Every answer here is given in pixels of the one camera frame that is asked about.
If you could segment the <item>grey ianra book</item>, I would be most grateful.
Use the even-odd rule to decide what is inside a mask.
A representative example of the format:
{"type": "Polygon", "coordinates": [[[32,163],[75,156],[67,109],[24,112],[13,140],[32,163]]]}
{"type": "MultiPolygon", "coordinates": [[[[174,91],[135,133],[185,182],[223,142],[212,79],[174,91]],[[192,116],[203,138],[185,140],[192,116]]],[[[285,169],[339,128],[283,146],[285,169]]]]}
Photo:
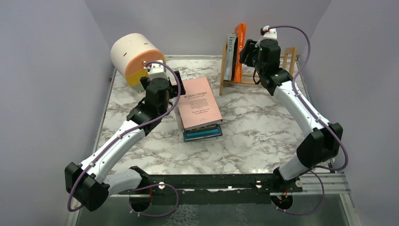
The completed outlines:
{"type": "Polygon", "coordinates": [[[226,47],[226,58],[225,58],[225,71],[224,80],[231,80],[232,78],[232,62],[234,56],[234,45],[236,40],[236,34],[229,33],[227,35],[227,47],[226,47]]]}

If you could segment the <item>orange Good Morning book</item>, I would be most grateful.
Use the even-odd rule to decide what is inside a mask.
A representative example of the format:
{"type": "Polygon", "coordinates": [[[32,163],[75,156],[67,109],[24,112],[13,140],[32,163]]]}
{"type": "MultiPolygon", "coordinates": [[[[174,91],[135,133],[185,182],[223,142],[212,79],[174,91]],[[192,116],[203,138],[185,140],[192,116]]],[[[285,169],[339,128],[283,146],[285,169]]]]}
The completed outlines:
{"type": "Polygon", "coordinates": [[[236,34],[236,50],[235,50],[235,60],[234,60],[234,79],[233,81],[236,83],[241,82],[242,78],[242,64],[240,61],[240,53],[245,46],[245,36],[246,36],[246,23],[240,23],[236,26],[234,32],[236,34]]]}

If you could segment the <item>wooden book rack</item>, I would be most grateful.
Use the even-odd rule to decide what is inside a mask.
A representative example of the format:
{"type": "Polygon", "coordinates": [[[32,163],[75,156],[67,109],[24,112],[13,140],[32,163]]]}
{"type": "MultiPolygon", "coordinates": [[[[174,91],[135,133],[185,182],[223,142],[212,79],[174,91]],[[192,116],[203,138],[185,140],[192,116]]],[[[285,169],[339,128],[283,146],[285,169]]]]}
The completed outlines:
{"type": "MultiPolygon", "coordinates": [[[[228,53],[228,44],[224,43],[223,45],[223,54],[222,54],[222,66],[221,66],[221,73],[220,73],[220,88],[219,88],[219,95],[223,95],[223,88],[225,85],[230,86],[261,86],[261,83],[256,84],[255,81],[250,81],[249,78],[252,78],[252,73],[242,73],[243,81],[242,82],[234,82],[230,80],[224,80],[224,75],[226,74],[226,65],[227,65],[227,53],[228,53]]],[[[294,66],[295,62],[297,61],[297,47],[290,47],[286,48],[284,54],[280,56],[282,58],[283,69],[286,69],[286,66],[289,63],[288,72],[291,76],[294,75],[294,66]]]]}

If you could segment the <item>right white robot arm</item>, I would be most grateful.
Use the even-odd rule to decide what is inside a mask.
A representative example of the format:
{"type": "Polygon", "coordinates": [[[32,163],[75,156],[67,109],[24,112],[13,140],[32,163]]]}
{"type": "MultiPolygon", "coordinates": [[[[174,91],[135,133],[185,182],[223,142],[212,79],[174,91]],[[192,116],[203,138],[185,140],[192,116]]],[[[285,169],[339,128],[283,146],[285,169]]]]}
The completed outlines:
{"type": "Polygon", "coordinates": [[[248,39],[239,62],[255,69],[258,83],[283,104],[304,135],[295,156],[273,171],[271,185],[282,192],[290,181],[337,156],[343,128],[339,123],[330,123],[303,97],[291,74],[280,67],[280,52],[277,40],[248,39]]]}

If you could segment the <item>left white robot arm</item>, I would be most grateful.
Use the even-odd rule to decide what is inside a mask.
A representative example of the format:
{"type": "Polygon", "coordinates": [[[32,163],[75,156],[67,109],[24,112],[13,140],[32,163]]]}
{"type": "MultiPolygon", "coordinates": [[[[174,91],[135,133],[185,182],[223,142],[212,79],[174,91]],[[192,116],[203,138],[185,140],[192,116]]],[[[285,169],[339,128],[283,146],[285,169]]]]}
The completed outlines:
{"type": "Polygon", "coordinates": [[[177,103],[170,100],[185,94],[180,72],[173,71],[172,75],[177,82],[175,85],[168,78],[142,77],[140,82],[145,87],[145,97],[130,111],[117,132],[80,164],[71,162],[66,166],[68,211],[75,212],[83,207],[95,211],[111,195],[129,189],[140,194],[152,187],[148,184],[147,173],[139,167],[131,167],[120,174],[108,173],[130,148],[175,109],[177,103]]]}

